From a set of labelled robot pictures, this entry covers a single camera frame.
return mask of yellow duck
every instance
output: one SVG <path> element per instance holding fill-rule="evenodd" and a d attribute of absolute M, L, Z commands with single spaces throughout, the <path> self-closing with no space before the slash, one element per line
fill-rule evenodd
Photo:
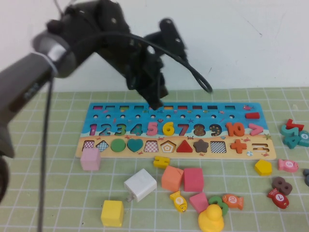
<path fill-rule="evenodd" d="M 203 232 L 220 232 L 224 228 L 222 209 L 211 204 L 198 216 L 198 225 Z"/>

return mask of pink cube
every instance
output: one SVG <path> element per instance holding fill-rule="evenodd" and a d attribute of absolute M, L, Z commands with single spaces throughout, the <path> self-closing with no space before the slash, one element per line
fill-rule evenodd
<path fill-rule="evenodd" d="M 185 168 L 183 171 L 183 190 L 185 192 L 202 192 L 203 188 L 203 170 L 201 168 Z"/>
<path fill-rule="evenodd" d="M 98 171 L 101 164 L 101 155 L 98 148 L 84 148 L 81 164 L 84 171 Z"/>
<path fill-rule="evenodd" d="M 201 192 L 189 198 L 190 204 L 195 208 L 198 214 L 203 212 L 208 207 L 208 200 L 204 192 Z"/>

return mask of green grid mat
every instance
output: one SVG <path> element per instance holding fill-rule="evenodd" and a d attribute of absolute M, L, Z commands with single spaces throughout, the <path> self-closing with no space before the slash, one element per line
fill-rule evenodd
<path fill-rule="evenodd" d="M 10 165 L 11 181 L 0 206 L 0 232 L 34 232 L 37 225 L 38 185 L 42 119 L 46 94 L 38 94 L 10 124 L 15 145 L 15 159 Z M 274 142 L 278 159 L 298 162 L 300 169 L 291 174 L 278 171 L 273 161 L 273 175 L 282 176 L 293 185 L 290 205 L 280 210 L 266 197 L 272 177 L 260 177 L 253 169 L 255 161 L 181 160 L 171 165 L 201 167 L 207 197 L 234 193 L 244 197 L 244 209 L 229 209 L 224 231 L 308 232 L 309 187 L 302 169 L 309 168 L 309 152 L 304 147 L 290 150 L 282 143 L 280 126 L 289 118 L 305 124 L 309 130 L 309 88 L 266 88 L 171 91 L 166 102 L 259 102 Z M 86 173 L 74 156 L 90 102 L 140 102 L 134 91 L 54 93 L 47 154 L 45 232 L 197 232 L 197 213 L 188 204 L 180 214 L 161 188 L 163 170 L 155 169 L 152 159 L 104 159 L 98 172 Z M 158 182 L 158 188 L 141 202 L 126 202 L 123 182 L 145 168 Z M 182 193 L 188 200 L 192 193 Z M 122 200 L 125 216 L 122 228 L 104 228 L 100 215 L 103 201 Z"/>

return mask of white power adapter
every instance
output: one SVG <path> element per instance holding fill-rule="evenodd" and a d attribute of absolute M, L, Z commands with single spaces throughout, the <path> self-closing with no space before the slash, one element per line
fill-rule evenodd
<path fill-rule="evenodd" d="M 127 201 L 130 202 L 135 198 L 139 202 L 156 189 L 156 180 L 145 169 L 142 169 L 125 181 L 125 188 L 130 193 Z"/>

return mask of wooden puzzle board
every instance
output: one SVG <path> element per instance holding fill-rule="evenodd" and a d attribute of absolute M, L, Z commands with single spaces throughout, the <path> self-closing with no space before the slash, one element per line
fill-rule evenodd
<path fill-rule="evenodd" d="M 246 119 L 246 113 L 258 112 L 259 119 Z M 163 127 L 173 122 L 174 134 L 165 136 Z M 158 132 L 147 135 L 149 123 L 157 124 Z M 227 123 L 241 123 L 243 136 L 229 136 Z M 249 123 L 263 127 L 263 132 L 251 136 Z M 122 139 L 126 147 L 114 152 L 111 143 Z M 132 152 L 127 143 L 130 139 L 142 139 L 143 146 Z M 239 139 L 246 144 L 241 154 L 231 149 Z M 194 144 L 202 140 L 208 143 L 207 152 L 196 152 Z M 193 152 L 177 152 L 186 143 Z M 158 110 L 146 103 L 91 103 L 79 139 L 76 157 L 81 157 L 83 148 L 97 147 L 102 157 L 108 158 L 152 158 L 164 156 L 179 159 L 232 159 L 273 160 L 276 158 L 274 145 L 269 136 L 267 123 L 259 103 L 232 102 L 166 102 Z"/>

